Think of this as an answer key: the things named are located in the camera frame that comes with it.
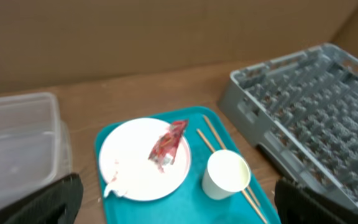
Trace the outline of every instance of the wooden chopstick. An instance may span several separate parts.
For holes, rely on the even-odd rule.
[[[227,147],[224,145],[224,143],[223,143],[221,137],[220,137],[220,136],[218,135],[218,133],[216,132],[214,126],[213,126],[213,125],[211,124],[211,122],[209,121],[209,118],[208,118],[207,116],[205,116],[205,115],[203,115],[203,118],[204,118],[206,124],[208,124],[208,126],[209,126],[210,130],[212,131],[212,133],[215,135],[216,140],[218,140],[219,145],[221,145],[221,148],[222,148],[222,149],[227,149]]]
[[[209,149],[211,150],[212,153],[214,153],[216,150],[214,149],[214,147],[211,145],[211,143],[208,141],[208,139],[206,139],[205,135],[203,134],[203,132],[200,129],[197,129],[197,133],[199,134],[199,136],[202,138],[202,140],[205,142],[205,144],[209,147]],[[259,218],[265,223],[267,224],[267,220],[266,218],[262,215],[262,213],[260,212],[259,208],[256,206],[256,204],[254,203],[254,201],[249,197],[248,193],[245,190],[241,190],[241,193],[243,194],[243,196],[247,199],[247,201],[251,204],[251,207],[255,210],[255,212],[258,214]]]
[[[247,187],[249,193],[251,194],[252,198],[254,199],[254,201],[256,202],[256,204],[258,205],[258,207],[260,207],[260,203],[258,201],[258,198],[255,196],[254,192],[252,191],[251,187]]]
[[[222,149],[227,149],[227,147],[224,145],[221,137],[216,132],[214,126],[209,121],[209,118],[207,116],[205,116],[205,115],[203,115],[203,118],[204,118],[206,124],[209,126],[210,130],[212,131],[212,133],[214,134],[216,140],[218,140],[218,143],[221,145],[221,148]],[[257,197],[255,196],[254,192],[252,191],[251,187],[248,186],[247,189],[248,189],[249,193],[251,194],[252,198],[254,199],[254,201],[256,202],[256,204],[260,207],[260,203],[259,203]]]

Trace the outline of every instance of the white cup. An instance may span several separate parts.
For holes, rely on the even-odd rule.
[[[219,150],[208,159],[202,188],[214,200],[224,199],[244,190],[251,180],[248,164],[231,150]]]

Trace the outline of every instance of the clear plastic bin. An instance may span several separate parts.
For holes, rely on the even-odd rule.
[[[56,97],[0,98],[0,208],[70,172],[70,140]]]

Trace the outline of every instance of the teal tray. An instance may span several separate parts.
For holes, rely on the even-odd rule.
[[[239,152],[233,140],[230,138],[219,117],[211,110],[194,106],[182,110],[166,112],[150,116],[171,123],[178,119],[189,119],[185,137],[191,148],[191,167],[185,181],[170,195],[151,202],[136,202],[126,198],[117,198],[110,195],[103,199],[104,213],[108,224],[245,224],[263,223],[254,212],[250,204],[241,193],[234,194],[224,200],[212,200],[208,198],[201,188],[201,178],[206,168],[206,163],[211,155],[203,140],[198,136],[196,129],[202,130],[211,141],[214,148],[219,149],[212,132],[203,119],[206,115],[212,122],[224,144],[235,152]],[[118,127],[120,123],[110,124],[103,128],[95,140],[96,161],[99,161],[99,153],[103,141]],[[101,192],[106,183],[99,172]],[[261,212],[269,223],[280,223],[280,219],[269,202],[258,181],[252,175],[250,186],[260,202]]]

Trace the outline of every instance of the plastic container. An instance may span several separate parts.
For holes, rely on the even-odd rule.
[[[219,108],[288,177],[358,212],[358,59],[323,44],[230,75]]]
[[[50,93],[0,98],[0,208],[71,172],[71,147]]]

